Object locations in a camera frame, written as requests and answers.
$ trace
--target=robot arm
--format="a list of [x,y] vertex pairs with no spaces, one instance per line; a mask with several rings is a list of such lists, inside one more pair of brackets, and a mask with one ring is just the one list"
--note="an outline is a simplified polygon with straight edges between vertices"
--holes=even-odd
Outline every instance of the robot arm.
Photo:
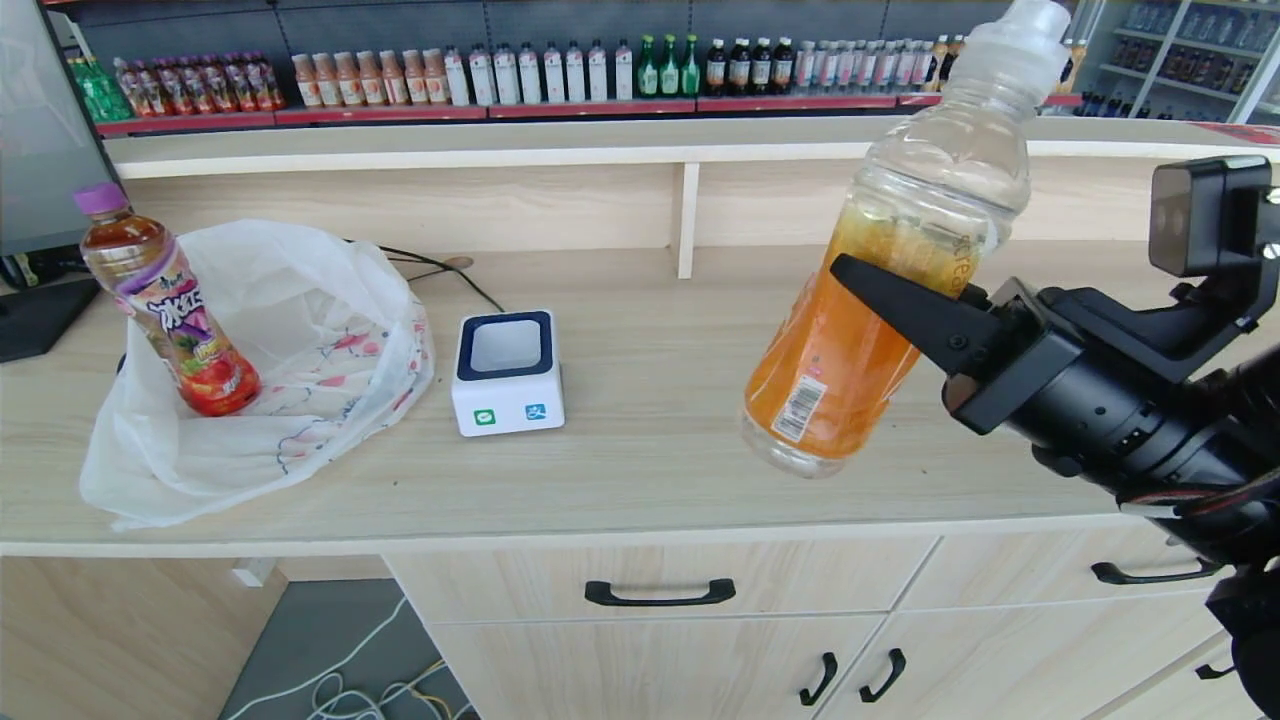
[[[1249,697],[1280,717],[1280,346],[1188,378],[1276,299],[1280,190],[1261,156],[1161,165],[1148,258],[1174,304],[1130,310],[1094,288],[1018,278],[959,299],[841,255],[831,273],[947,374],[942,404],[978,434],[1007,424],[1032,456],[1111,493],[1201,557],[1233,565],[1207,601]],[[1133,578],[1094,566],[1102,582]]]

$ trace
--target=green bottle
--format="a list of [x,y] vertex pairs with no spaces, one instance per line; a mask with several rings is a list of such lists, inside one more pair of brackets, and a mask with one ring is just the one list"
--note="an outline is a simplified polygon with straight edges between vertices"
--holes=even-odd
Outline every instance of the green bottle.
[[653,61],[653,36],[640,38],[640,61],[636,63],[636,94],[640,97],[658,96],[658,65]]
[[84,100],[84,108],[88,110],[90,118],[95,123],[110,119],[102,109],[102,99],[99,97],[99,91],[93,86],[93,81],[88,77],[88,65],[84,64],[84,59],[74,58],[68,60],[68,63],[72,65],[72,77],[76,78],[76,85],[81,90],[81,99]]
[[658,72],[659,91],[664,97],[675,97],[680,91],[680,67],[676,65],[676,36],[668,35],[667,41],[667,59],[662,63],[662,69]]
[[127,120],[132,118],[133,110],[129,109],[129,101],[124,99],[124,94],[115,85],[115,79],[106,74],[102,65],[97,64],[97,59],[93,56],[86,58],[84,67],[88,68],[88,77],[92,78],[95,87],[99,88],[108,119]]
[[685,97],[698,97],[698,90],[703,83],[701,72],[698,68],[698,36],[685,37],[685,64],[680,68],[680,94]]

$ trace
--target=purple bottle cap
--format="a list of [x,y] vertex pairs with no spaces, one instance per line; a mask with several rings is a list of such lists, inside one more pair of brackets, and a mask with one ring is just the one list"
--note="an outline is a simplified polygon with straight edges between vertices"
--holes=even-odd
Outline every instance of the purple bottle cap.
[[129,206],[129,199],[114,182],[100,182],[82,187],[72,197],[76,199],[76,206],[86,215],[114,213]]

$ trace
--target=drawer handle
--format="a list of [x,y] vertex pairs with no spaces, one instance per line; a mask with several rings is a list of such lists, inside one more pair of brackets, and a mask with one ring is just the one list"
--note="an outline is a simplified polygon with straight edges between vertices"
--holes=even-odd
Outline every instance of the drawer handle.
[[701,597],[628,600],[613,594],[613,585],[604,580],[588,580],[584,597],[586,597],[588,602],[605,607],[684,607],[687,605],[719,605],[735,594],[737,594],[737,591],[733,588],[733,580],[719,578],[718,580],[707,583],[707,594]]
[[893,683],[902,676],[902,673],[906,670],[906,656],[902,655],[902,648],[895,647],[888,651],[888,661],[891,665],[888,679],[884,680],[884,685],[882,685],[881,689],[872,692],[870,685],[863,685],[858,689],[858,697],[863,698],[863,702],[876,702],[877,700],[884,697],[884,693],[887,693],[888,689],[893,687]]
[[1235,665],[1231,665],[1226,670],[1215,670],[1210,667],[1208,664],[1201,665],[1196,669],[1196,676],[1201,680],[1216,680],[1219,678],[1225,678],[1231,673],[1235,673]]
[[818,683],[818,689],[809,692],[809,688],[800,691],[800,705],[805,707],[813,707],[818,705],[818,698],[822,693],[827,691],[827,685],[836,679],[836,671],[840,670],[840,664],[836,662],[835,652],[822,653],[822,682]]
[[1094,562],[1089,566],[1089,570],[1093,570],[1093,577],[1096,577],[1100,582],[1107,583],[1108,585],[1151,585],[1156,583],[1176,583],[1180,580],[1208,578],[1222,569],[1220,564],[1204,560],[1203,557],[1197,557],[1196,561],[1201,565],[1199,570],[1176,573],[1172,575],[1130,575],[1120,568],[1116,568],[1115,562]]

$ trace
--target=white cable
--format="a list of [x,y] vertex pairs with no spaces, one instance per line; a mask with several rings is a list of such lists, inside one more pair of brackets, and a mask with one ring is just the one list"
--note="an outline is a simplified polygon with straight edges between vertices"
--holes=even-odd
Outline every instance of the white cable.
[[[250,707],[253,707],[255,705],[262,702],[269,702],[273,700],[279,700],[282,697],[291,696],[306,688],[311,683],[316,683],[316,687],[311,689],[312,710],[311,715],[307,715],[307,720],[387,720],[387,716],[383,714],[384,706],[387,706],[389,702],[403,694],[410,688],[416,687],[428,676],[439,673],[440,670],[444,670],[445,667],[448,667],[448,665],[445,665],[444,661],[442,660],[431,665],[426,670],[422,670],[422,673],[420,673],[416,678],[413,678],[407,683],[397,682],[387,685],[387,689],[383,691],[381,697],[379,697],[376,702],[374,701],[374,698],[369,697],[364,692],[343,689],[342,673],[339,673],[338,669],[349,662],[352,657],[356,657],[356,655],[360,653],[360,651],[364,650],[366,644],[369,644],[369,641],[374,639],[374,637],[378,635],[378,633],[380,633],[387,625],[390,625],[392,621],[396,620],[396,616],[399,615],[401,609],[404,607],[404,603],[407,601],[408,601],[407,597],[402,597],[401,601],[396,603],[396,609],[392,610],[392,614],[385,620],[383,620],[376,628],[370,630],[370,633],[365,635],[365,639],[360,641],[360,644],[357,644],[355,650],[347,653],[347,657],[343,657],[338,662],[334,662],[332,666],[321,670],[319,675],[311,678],[310,680],[298,683],[297,685],[287,691],[282,691],[275,694],[262,696],[257,700],[250,701],[244,707],[241,707],[234,715],[232,715],[227,720],[237,720],[241,715],[244,715],[244,712],[247,712]],[[337,678],[338,693],[332,698],[329,698],[328,701],[320,702],[320,688],[323,688],[326,683],[329,683],[330,678]],[[342,700],[348,697],[364,701],[367,705],[367,707],[357,710],[355,712],[343,712],[343,714],[332,712],[332,710],[337,707]],[[424,702],[424,705],[431,708],[431,714],[435,715],[435,720],[452,720],[442,717],[440,711],[436,710],[433,703]],[[471,703],[467,703],[466,707],[471,707]]]

